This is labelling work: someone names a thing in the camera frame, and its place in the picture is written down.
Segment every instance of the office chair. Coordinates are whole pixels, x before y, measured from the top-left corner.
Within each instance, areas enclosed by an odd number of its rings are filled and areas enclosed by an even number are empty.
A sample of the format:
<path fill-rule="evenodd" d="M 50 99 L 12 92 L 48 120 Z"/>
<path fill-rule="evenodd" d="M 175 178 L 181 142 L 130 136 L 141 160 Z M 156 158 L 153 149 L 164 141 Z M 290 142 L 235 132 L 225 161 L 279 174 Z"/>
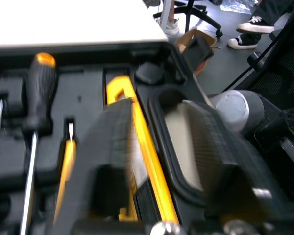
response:
<path fill-rule="evenodd" d="M 184 13 L 186 15 L 185 32 L 190 28 L 191 15 L 197 16 L 198 18 L 206 21 L 217 29 L 216 37 L 219 38 L 223 35 L 221 31 L 221 25 L 214 21 L 212 18 L 207 16 L 207 7 L 203 5 L 194 5 L 195 0 L 189 0 L 188 3 L 174 1 L 174 5 L 177 6 L 175 14 Z M 162 12 L 153 15 L 154 18 L 159 18 Z"/>

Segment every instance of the gray floor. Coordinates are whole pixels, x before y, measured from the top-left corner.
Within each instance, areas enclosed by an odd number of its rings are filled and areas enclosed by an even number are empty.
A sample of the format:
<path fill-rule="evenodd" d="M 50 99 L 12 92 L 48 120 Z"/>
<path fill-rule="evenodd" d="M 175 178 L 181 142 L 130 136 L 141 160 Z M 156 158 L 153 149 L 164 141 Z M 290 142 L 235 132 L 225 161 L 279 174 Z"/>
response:
<path fill-rule="evenodd" d="M 215 6 L 207 0 L 195 1 L 195 3 L 206 5 L 208 15 L 222 26 L 223 36 L 216 43 L 216 47 L 221 47 L 221 49 L 215 49 L 214 56 L 209 60 L 202 74 L 197 77 L 198 82 L 207 94 L 217 94 L 223 91 L 249 66 L 247 58 L 255 50 L 233 50 L 227 46 L 227 41 L 239 35 L 236 32 L 237 25 L 247 22 L 251 15 L 221 11 L 220 6 Z M 153 14 L 158 12 L 158 7 L 150 7 L 149 10 Z M 179 18 L 180 33 L 178 36 L 169 38 L 171 42 L 181 37 L 185 31 L 185 15 L 176 14 L 175 18 Z M 282 16 L 276 22 L 275 28 L 282 29 L 287 19 L 287 14 Z M 190 28 L 200 29 L 211 36 L 215 36 L 216 32 L 215 28 L 195 16 L 191 16 Z M 270 43 L 271 39 L 268 35 L 263 35 L 256 50 L 263 52 Z"/>

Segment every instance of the cardboard box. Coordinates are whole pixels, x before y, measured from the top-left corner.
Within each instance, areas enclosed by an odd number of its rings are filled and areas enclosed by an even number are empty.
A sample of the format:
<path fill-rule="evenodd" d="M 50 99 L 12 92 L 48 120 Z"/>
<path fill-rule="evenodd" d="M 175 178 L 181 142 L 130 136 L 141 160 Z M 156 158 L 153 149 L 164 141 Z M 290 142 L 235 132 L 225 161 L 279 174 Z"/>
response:
<path fill-rule="evenodd" d="M 193 38 L 197 36 L 203 36 L 210 47 L 213 47 L 217 41 L 216 38 L 211 37 L 210 35 L 202 31 L 199 31 L 198 29 L 191 29 L 190 31 L 186 32 L 182 37 L 180 37 L 178 40 L 176 40 L 175 44 L 178 46 L 180 52 L 182 53 L 185 50 L 185 48 L 187 48 L 187 46 L 191 43 Z M 195 76 L 199 75 L 203 71 L 206 63 L 207 63 L 207 60 L 202 62 L 200 65 L 198 65 L 198 67 L 193 71 Z"/>

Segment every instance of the sneaker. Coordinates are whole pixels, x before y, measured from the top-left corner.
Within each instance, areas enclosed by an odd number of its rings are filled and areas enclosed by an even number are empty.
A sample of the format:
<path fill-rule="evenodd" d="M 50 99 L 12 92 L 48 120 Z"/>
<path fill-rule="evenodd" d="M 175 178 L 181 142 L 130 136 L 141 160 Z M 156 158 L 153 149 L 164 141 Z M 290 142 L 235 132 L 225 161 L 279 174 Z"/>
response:
<path fill-rule="evenodd" d="M 164 33 L 169 36 L 177 35 L 180 32 L 180 29 L 177 26 L 178 19 L 174 19 L 174 22 L 167 21 L 166 29 L 164 30 Z"/>
<path fill-rule="evenodd" d="M 230 39 L 227 44 L 235 50 L 255 49 L 257 47 L 257 42 L 246 37 L 244 34 Z"/>
<path fill-rule="evenodd" d="M 274 26 L 267 24 L 260 16 L 253 16 L 247 23 L 240 24 L 236 31 L 240 33 L 272 33 Z"/>

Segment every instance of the yellow handle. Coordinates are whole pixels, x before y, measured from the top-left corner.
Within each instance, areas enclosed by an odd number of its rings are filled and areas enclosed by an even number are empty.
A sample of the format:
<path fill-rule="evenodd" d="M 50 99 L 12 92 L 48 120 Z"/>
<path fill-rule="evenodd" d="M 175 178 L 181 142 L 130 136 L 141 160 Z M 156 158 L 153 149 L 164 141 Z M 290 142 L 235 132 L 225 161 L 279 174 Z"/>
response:
<path fill-rule="evenodd" d="M 53 223 L 55 223 L 57 220 L 62 199 L 63 199 L 63 195 L 64 195 L 64 191 L 65 191 L 65 183 L 70 179 L 75 158 L 76 158 L 76 142 L 75 140 L 68 140 L 66 141 L 66 145 L 65 145 L 64 160 L 63 160 L 60 186 L 59 186 L 59 192 L 57 197 L 57 203 L 55 207 Z"/>
<path fill-rule="evenodd" d="M 156 149 L 144 118 L 143 111 L 128 76 L 115 77 L 107 85 L 107 103 L 112 104 L 122 94 L 133 100 L 132 117 L 145 166 L 155 194 L 162 221 L 179 223 L 169 188 L 163 174 Z"/>

